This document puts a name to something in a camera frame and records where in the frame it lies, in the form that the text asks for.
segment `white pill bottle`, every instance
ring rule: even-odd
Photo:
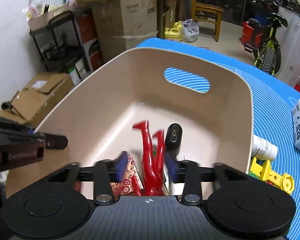
[[[278,148],[269,141],[253,135],[251,157],[262,161],[273,161],[277,156]]]

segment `metal screw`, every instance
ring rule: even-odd
[[[195,194],[188,194],[185,196],[185,201],[190,202],[190,203],[195,203],[200,200],[200,197],[195,195]]]
[[[109,202],[111,200],[111,196],[108,194],[100,194],[96,197],[96,200],[102,203]]]

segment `bicycle seat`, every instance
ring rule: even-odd
[[[284,26],[284,27],[287,27],[288,26],[288,22],[286,20],[286,18],[284,18],[282,15],[278,14],[278,13],[270,13],[269,15],[270,18],[272,19],[277,19],[280,21],[280,23]]]

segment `blue tabletop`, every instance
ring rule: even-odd
[[[204,58],[236,72],[248,83],[253,97],[253,133],[277,145],[278,155],[271,163],[272,169],[279,174],[286,172],[295,180],[291,196],[297,211],[287,238],[300,240],[300,151],[294,147],[291,116],[291,108],[300,99],[300,93],[251,65],[208,49],[158,38],[145,40],[138,47],[155,47]],[[182,70],[169,68],[165,76],[169,81],[199,91],[209,89],[205,78]]]

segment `white wall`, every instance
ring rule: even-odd
[[[61,4],[63,0],[42,0]],[[0,105],[45,68],[22,9],[29,0],[0,0]]]

